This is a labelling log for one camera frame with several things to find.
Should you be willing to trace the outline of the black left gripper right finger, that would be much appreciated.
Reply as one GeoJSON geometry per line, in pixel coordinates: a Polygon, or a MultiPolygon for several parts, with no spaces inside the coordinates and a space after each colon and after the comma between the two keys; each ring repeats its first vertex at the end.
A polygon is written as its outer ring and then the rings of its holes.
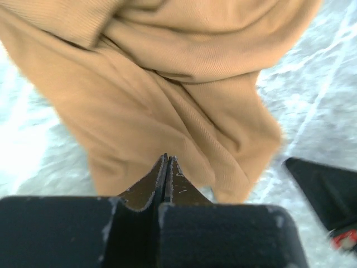
{"type": "Polygon", "coordinates": [[[192,183],[184,176],[176,157],[169,157],[165,182],[164,202],[185,206],[213,205],[192,183]]]}

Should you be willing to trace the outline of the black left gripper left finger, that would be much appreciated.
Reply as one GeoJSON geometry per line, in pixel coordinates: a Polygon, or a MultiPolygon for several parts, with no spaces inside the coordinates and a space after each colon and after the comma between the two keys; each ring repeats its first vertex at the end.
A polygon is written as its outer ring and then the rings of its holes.
{"type": "Polygon", "coordinates": [[[143,178],[118,195],[123,204],[132,211],[146,210],[154,199],[161,200],[165,184],[168,155],[159,157],[153,168],[143,178]]]}

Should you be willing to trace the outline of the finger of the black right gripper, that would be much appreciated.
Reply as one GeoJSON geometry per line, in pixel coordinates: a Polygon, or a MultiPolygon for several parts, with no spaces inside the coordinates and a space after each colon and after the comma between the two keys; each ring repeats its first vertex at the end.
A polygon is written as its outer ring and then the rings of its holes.
{"type": "Polygon", "coordinates": [[[356,223],[356,171],[295,157],[283,165],[328,231],[356,223]]]}

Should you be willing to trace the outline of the orange garment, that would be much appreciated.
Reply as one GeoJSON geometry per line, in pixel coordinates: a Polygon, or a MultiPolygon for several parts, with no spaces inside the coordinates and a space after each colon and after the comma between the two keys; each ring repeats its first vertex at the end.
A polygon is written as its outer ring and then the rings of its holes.
{"type": "Polygon", "coordinates": [[[116,195],[164,153],[242,203],[281,145],[255,89],[320,1],[2,1],[1,42],[116,195]]]}

